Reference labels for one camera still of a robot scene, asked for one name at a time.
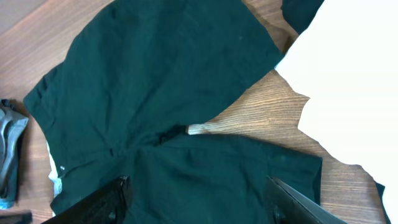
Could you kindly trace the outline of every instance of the wooden floor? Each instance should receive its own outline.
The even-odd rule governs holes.
[[[21,104],[23,97],[45,73],[62,62],[73,38],[109,2],[48,0],[1,35],[0,97],[15,99],[22,113],[28,115]],[[286,49],[287,40],[296,38],[283,20],[282,0],[248,0],[245,3],[266,26],[280,49]],[[189,132],[243,134],[322,156],[322,206],[348,223],[384,223],[372,178],[360,166],[338,162],[297,129],[307,100],[294,93],[272,71],[218,117],[192,126]],[[19,201],[12,211],[31,210],[34,223],[52,216],[49,205],[53,188],[47,177],[49,172],[44,135],[30,117],[22,149]]]

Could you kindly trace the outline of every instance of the white fabric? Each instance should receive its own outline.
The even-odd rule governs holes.
[[[398,223],[398,1],[325,0],[276,66],[310,97],[298,125],[333,157],[386,186]]]

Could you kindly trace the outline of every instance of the black fabric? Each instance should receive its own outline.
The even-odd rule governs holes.
[[[301,34],[309,27],[322,3],[323,0],[283,0],[282,15]]]
[[[376,184],[377,192],[379,193],[379,196],[380,196],[381,206],[383,207],[383,212],[384,212],[384,217],[386,218],[386,223],[391,224],[391,221],[387,216],[386,209],[384,208],[384,205],[383,205],[383,193],[384,193],[384,189],[386,187],[382,184],[377,183],[376,181],[374,183]]]
[[[214,118],[283,55],[239,0],[117,0],[24,103],[62,177],[60,213],[128,176],[125,223],[267,223],[266,177],[320,203],[322,159],[232,135]]]

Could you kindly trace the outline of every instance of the wooden surface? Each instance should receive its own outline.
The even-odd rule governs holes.
[[[21,102],[42,76],[65,58],[73,38],[109,2],[48,0],[0,36],[0,97]],[[286,42],[297,34],[283,20],[282,0],[246,3],[285,50]],[[384,223],[372,178],[360,166],[338,162],[297,129],[307,100],[272,71],[219,116],[193,125],[189,132],[243,134],[322,156],[322,206],[348,223]],[[18,108],[28,115],[21,103]],[[22,147],[19,201],[12,211],[32,210],[34,223],[41,223],[52,216],[53,188],[47,177],[50,164],[45,138],[30,118]]]

